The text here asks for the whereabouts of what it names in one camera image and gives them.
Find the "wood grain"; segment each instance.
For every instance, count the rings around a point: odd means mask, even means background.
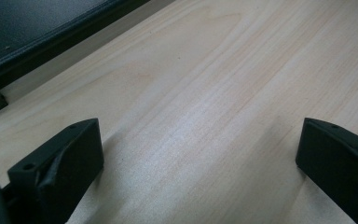
[[[70,223],[352,223],[296,168],[305,117],[358,134],[358,1],[178,0],[0,112],[0,185],[98,118]]]

